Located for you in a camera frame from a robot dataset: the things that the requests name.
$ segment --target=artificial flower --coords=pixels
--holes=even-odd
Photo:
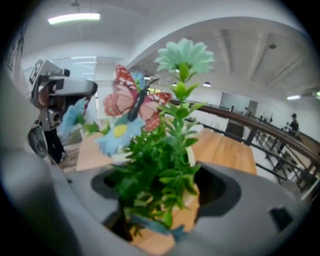
[[[138,117],[131,122],[127,119],[126,123],[117,121],[114,128],[95,142],[99,143],[99,150],[103,154],[111,157],[119,148],[128,146],[132,137],[140,136],[141,127],[145,125],[146,122]]]
[[[168,70],[173,73],[179,69],[181,63],[186,63],[190,73],[206,73],[213,68],[210,63],[215,61],[214,53],[206,49],[203,42],[194,44],[186,38],[178,43],[168,42],[166,48],[158,50],[160,57],[154,61],[159,63],[157,71]]]
[[[166,228],[166,226],[160,223],[159,221],[147,219],[145,217],[138,216],[135,214],[132,214],[130,216],[130,222],[139,224],[146,229],[149,229],[153,232],[156,232],[162,235],[166,235],[166,236],[172,235],[175,242],[178,242],[187,234],[186,232],[184,232],[184,228],[185,228],[184,225],[180,225],[175,229],[169,229],[169,228]]]
[[[138,71],[135,72],[131,72],[130,73],[132,79],[135,81],[137,87],[139,87],[141,90],[143,90],[146,86],[146,80],[145,80],[145,76]]]
[[[85,104],[87,100],[85,98],[79,99],[74,105],[70,105],[62,117],[60,125],[61,135],[63,137],[72,133],[74,126],[79,122],[79,116],[82,116],[85,112]]]

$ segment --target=white ceiling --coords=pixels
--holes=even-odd
[[[70,55],[73,44],[100,42],[108,47],[99,44],[98,57],[117,57],[112,54],[114,49],[128,56],[130,67],[155,74],[156,50],[169,40],[186,37],[203,41],[214,52],[216,74],[245,77],[254,80],[256,86],[287,96],[320,85],[315,54],[306,36],[271,1],[242,0],[240,4],[239,0],[79,0],[80,12],[99,12],[101,20],[49,25],[49,18],[78,11],[71,2],[47,0],[31,17],[23,48],[24,58],[32,56],[29,63],[35,62],[37,53],[43,54],[49,48],[58,52],[59,47],[68,44],[68,50],[58,57],[67,58],[76,56],[75,51]],[[251,18],[236,20],[229,16]],[[272,27],[275,22],[266,19],[270,17],[271,21],[271,16],[282,27]],[[269,48],[272,43],[276,49]],[[77,50],[78,56],[95,54],[88,53],[85,47],[81,49]]]
[[[194,31],[185,37],[194,42],[204,42],[207,49],[214,53],[214,73],[247,77],[256,81],[257,86],[281,91],[285,96],[319,89],[317,55],[305,37],[292,39],[245,28],[213,28]],[[270,49],[271,44],[275,44],[276,48]],[[158,65],[154,60],[157,57],[158,53],[154,52],[134,65],[133,69],[166,77],[169,75],[166,71],[156,71]]]

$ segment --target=light green flower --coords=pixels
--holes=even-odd
[[[186,63],[190,73],[206,73],[213,69],[210,63],[214,62],[214,53],[206,51],[207,46],[203,42],[197,42],[186,38],[178,43],[168,42],[166,48],[158,50],[160,57],[154,62],[159,63],[157,71],[169,70],[170,73],[179,69],[181,63]]]

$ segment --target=table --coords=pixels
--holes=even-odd
[[[109,164],[114,160],[99,151],[95,143],[101,133],[95,133],[83,139],[76,165],[76,171],[84,171]],[[196,161],[217,164],[249,174],[256,175],[256,162],[251,148],[234,139],[223,136],[210,129],[198,134],[199,141],[192,146]]]

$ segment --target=fluorescent light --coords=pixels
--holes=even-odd
[[[83,60],[83,59],[95,59],[96,56],[75,56],[71,57],[71,60]]]
[[[82,21],[82,20],[100,20],[100,13],[73,13],[49,18],[48,22],[53,25],[62,22]]]
[[[203,84],[203,86],[204,86],[204,87],[211,87],[211,83],[205,82],[205,83]]]
[[[78,61],[74,62],[73,64],[96,64],[96,61]]]
[[[286,97],[288,101],[298,100],[300,98],[301,98],[300,95],[293,95],[293,96]]]

